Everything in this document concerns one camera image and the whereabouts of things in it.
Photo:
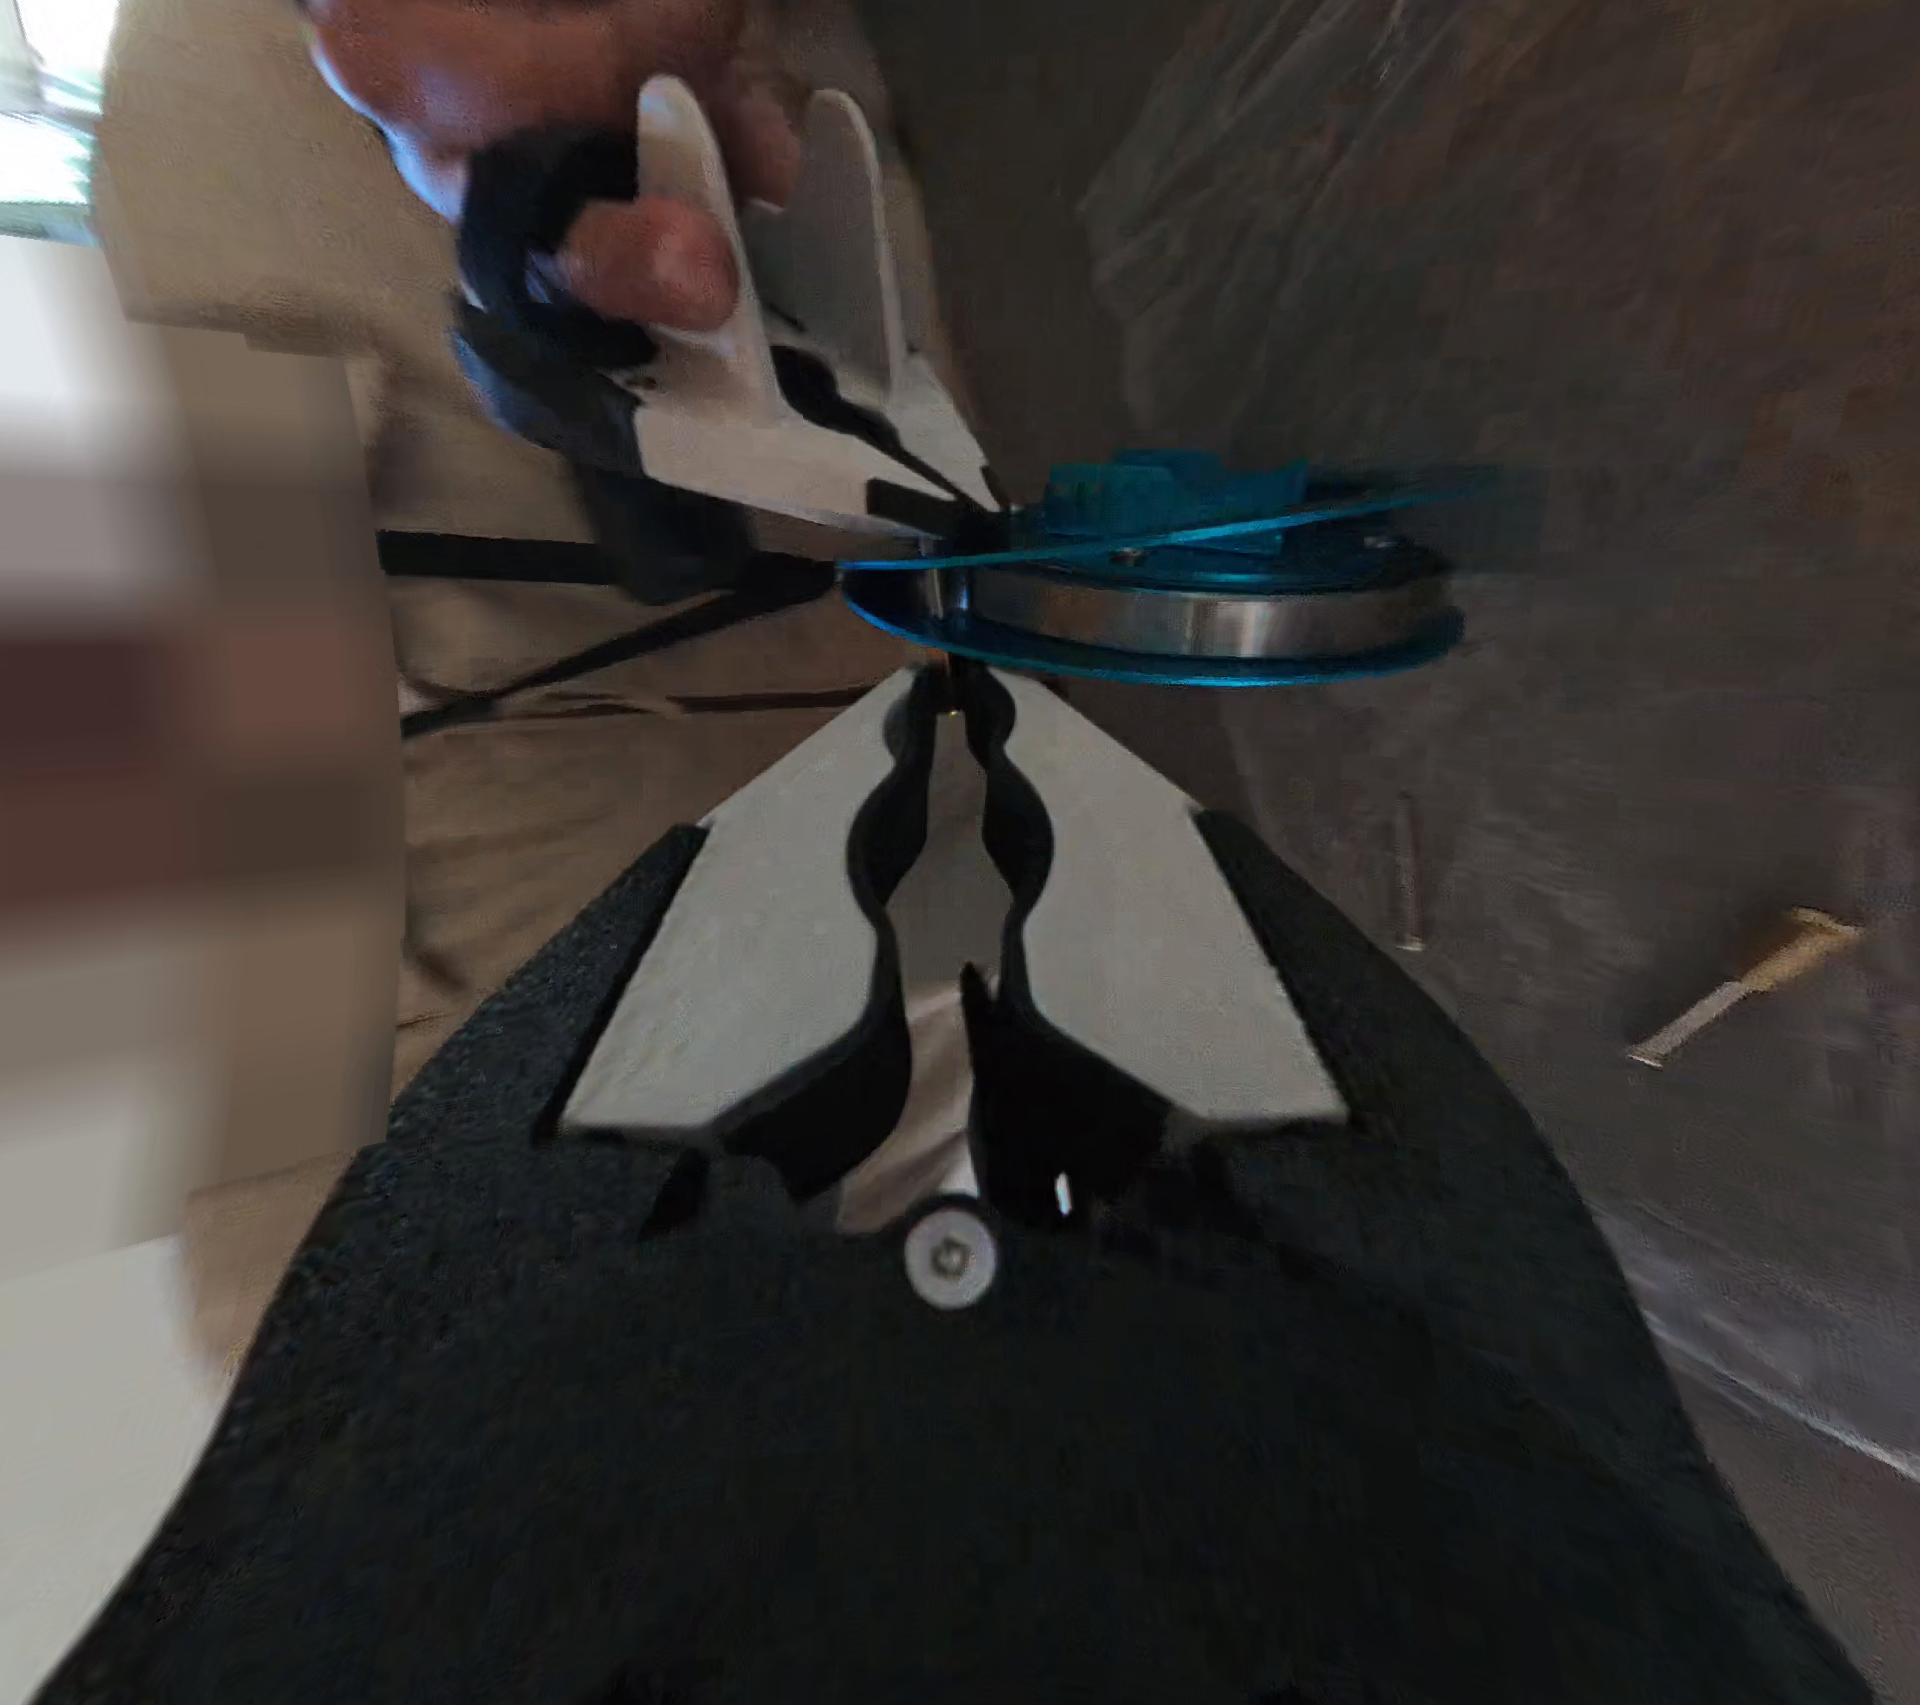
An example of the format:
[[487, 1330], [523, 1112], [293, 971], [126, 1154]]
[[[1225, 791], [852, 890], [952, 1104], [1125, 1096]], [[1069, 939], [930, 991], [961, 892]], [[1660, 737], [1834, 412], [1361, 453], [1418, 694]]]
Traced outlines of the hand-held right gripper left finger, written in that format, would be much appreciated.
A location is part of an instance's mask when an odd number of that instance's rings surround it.
[[889, 902], [928, 836], [934, 671], [898, 671], [697, 828], [561, 1112], [646, 1143], [880, 1143], [911, 1089]]

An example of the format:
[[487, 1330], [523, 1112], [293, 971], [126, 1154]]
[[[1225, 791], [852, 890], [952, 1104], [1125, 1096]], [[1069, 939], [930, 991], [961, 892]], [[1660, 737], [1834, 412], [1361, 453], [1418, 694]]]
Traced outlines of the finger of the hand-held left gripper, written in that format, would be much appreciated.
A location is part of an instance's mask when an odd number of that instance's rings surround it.
[[783, 399], [806, 422], [924, 466], [978, 507], [1000, 505], [988, 455], [922, 350], [906, 348], [884, 402], [860, 402], [840, 369], [813, 348], [777, 344], [772, 360]]
[[901, 459], [806, 420], [636, 412], [646, 477], [786, 520], [863, 537], [965, 530], [965, 503]]

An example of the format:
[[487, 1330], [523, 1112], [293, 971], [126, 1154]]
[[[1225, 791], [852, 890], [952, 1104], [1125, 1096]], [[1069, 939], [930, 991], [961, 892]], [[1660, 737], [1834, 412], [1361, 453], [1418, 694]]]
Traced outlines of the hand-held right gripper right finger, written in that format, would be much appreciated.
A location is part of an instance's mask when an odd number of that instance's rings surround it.
[[1016, 1012], [1204, 1136], [1343, 1125], [1198, 802], [1034, 678], [976, 668], [965, 686]]

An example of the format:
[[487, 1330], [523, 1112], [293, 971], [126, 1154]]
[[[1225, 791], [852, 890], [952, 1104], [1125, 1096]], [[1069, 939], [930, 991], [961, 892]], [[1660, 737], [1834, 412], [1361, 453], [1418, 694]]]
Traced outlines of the blue metal turntable assembly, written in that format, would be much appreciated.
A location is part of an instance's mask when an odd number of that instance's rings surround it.
[[1235, 469], [1198, 451], [1059, 464], [1038, 503], [838, 569], [872, 626], [1053, 680], [1267, 689], [1423, 668], [1463, 574], [1526, 569], [1549, 484], [1519, 466]]

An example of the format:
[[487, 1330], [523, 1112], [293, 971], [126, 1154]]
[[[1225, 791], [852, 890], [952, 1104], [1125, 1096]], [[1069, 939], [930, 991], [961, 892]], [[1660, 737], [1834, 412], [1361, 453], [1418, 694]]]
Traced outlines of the person's beige jacket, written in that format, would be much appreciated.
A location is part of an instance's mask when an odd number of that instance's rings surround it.
[[[455, 225], [468, 158], [493, 138], [630, 132], [660, 74], [709, 108], [746, 200], [794, 178], [813, 93], [860, 102], [908, 334], [949, 366], [919, 191], [857, 0], [123, 0], [96, 163], [105, 251], [130, 316], [344, 365], [368, 392], [379, 528], [583, 541], [571, 475], [493, 422], [458, 366]], [[409, 717], [508, 696], [398, 753], [397, 1084], [664, 828], [803, 740], [825, 718], [814, 696], [901, 658], [817, 603], [516, 689], [632, 630], [643, 609], [575, 585], [389, 592]]]

